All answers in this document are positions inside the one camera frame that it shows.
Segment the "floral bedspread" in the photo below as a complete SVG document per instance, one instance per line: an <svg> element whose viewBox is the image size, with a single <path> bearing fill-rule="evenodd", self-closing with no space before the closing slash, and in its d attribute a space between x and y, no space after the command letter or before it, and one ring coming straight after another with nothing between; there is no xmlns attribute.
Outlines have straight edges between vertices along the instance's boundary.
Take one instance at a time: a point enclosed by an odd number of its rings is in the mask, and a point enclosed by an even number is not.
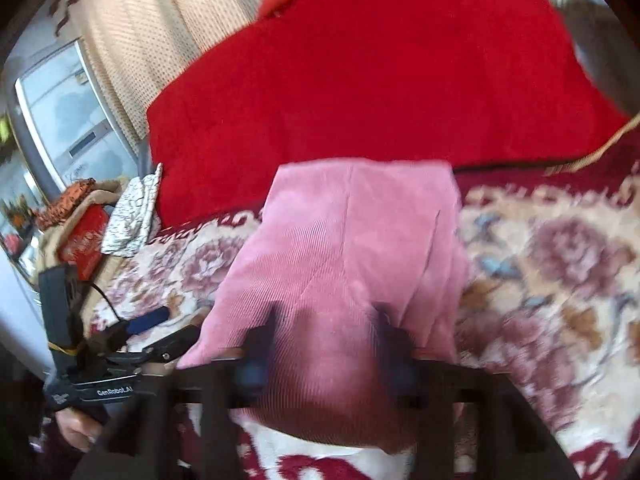
<svg viewBox="0 0 640 480"><path fill-rule="evenodd" d="M640 440L640 178L612 197L565 190L476 188L460 236L472 276L456 341L462 364L507 371L583 479L612 479ZM129 341L139 350L185 325L216 290L245 240L252 212L156 238L107 290L135 317L164 304L169 321ZM93 330L114 322L101 302ZM197 412L192 412L197 427ZM472 416L459 420L456 469L472 469ZM406 477L411 453L314 444L242 422L239 453L251 478Z"/></svg>

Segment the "beige curtain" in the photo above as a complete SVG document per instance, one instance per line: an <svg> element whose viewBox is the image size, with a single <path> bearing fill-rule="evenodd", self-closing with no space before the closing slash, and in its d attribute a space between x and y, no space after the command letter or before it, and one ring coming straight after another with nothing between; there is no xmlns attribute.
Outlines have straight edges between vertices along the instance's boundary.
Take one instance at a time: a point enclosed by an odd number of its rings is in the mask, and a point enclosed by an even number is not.
<svg viewBox="0 0 640 480"><path fill-rule="evenodd" d="M63 38L80 37L129 143L148 134L146 108L204 51L244 27L260 0L79 0Z"/></svg>

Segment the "red blanket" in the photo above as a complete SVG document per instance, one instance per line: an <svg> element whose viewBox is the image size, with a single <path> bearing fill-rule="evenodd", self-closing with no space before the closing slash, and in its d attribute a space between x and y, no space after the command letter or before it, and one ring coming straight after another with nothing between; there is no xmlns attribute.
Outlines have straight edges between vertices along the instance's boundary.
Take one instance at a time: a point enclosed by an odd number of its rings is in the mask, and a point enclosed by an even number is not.
<svg viewBox="0 0 640 480"><path fill-rule="evenodd" d="M148 119L165 226L263 202L285 162L559 162L625 122L547 0L295 0L203 55Z"/></svg>

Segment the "gold trim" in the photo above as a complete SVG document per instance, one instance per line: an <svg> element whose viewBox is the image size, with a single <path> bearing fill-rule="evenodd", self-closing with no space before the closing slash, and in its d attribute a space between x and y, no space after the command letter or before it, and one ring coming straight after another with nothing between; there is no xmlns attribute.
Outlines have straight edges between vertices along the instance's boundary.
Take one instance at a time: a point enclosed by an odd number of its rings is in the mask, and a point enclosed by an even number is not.
<svg viewBox="0 0 640 480"><path fill-rule="evenodd" d="M573 162L547 168L545 171L545 176L553 175L556 173L575 173L582 168L590 166L594 162L599 161L600 157L603 156L611 146L618 142L625 134L638 127L638 125L640 125L640 113L632 118L627 124L622 126L622 128L620 128L613 135L613 137L611 137L601 148L597 149L595 152L590 153L583 158L579 158L578 160L574 160Z"/></svg>
<svg viewBox="0 0 640 480"><path fill-rule="evenodd" d="M31 176L33 177L33 171L31 171L31 168L29 167L29 163L27 162L27 158L24 156L24 152L22 150L22 146L20 145L20 140L18 140L18 137L15 135L15 128L14 128L14 123L11 120L11 114L10 113L5 113L5 116L7 118L7 120L9 121L9 127L11 128L11 134L12 136L14 136L14 140L16 145L18 146L18 151L20 152L20 158L22 159L25 167L27 168L27 170L29 171L29 173L31 173ZM47 195L44 194L44 192L42 191L42 188L40 187L40 184L38 184L38 181L34 178L33 181L36 183L36 187L38 188L38 191L40 192L40 196L42 197L42 200L44 201L44 205L45 206L50 206L51 202L49 202L49 199L47 198Z"/></svg>

